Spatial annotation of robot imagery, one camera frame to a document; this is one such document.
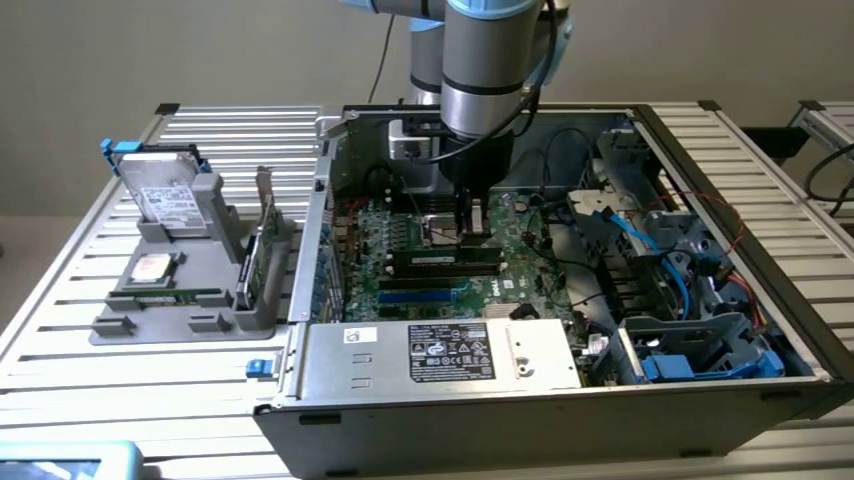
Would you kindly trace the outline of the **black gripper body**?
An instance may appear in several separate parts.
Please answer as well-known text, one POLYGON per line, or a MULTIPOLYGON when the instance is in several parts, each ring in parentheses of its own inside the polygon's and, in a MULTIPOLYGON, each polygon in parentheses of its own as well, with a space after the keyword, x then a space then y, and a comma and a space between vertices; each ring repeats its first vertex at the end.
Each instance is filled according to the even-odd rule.
POLYGON ((439 171, 456 190, 488 191, 508 175, 515 134, 508 131, 439 162, 439 171))

